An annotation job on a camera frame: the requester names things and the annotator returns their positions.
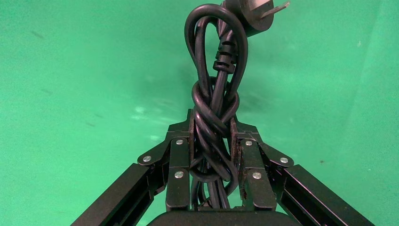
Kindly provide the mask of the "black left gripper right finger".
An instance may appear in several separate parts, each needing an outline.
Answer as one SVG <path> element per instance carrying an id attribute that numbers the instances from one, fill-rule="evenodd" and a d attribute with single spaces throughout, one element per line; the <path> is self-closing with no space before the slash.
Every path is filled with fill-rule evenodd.
<path id="1" fill-rule="evenodd" d="M 232 118 L 230 127 L 240 196 L 250 225 L 371 225 L 304 167 L 266 144 L 255 126 Z"/>

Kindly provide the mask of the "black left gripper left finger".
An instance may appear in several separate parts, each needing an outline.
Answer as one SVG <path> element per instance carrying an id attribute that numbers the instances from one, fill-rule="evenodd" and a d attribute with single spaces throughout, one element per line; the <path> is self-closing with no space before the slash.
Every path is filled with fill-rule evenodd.
<path id="1" fill-rule="evenodd" d="M 189 210 L 193 150 L 192 110 L 171 124 L 165 139 L 140 155 L 73 223 L 74 226 L 135 226 L 166 191 L 166 208 Z"/>

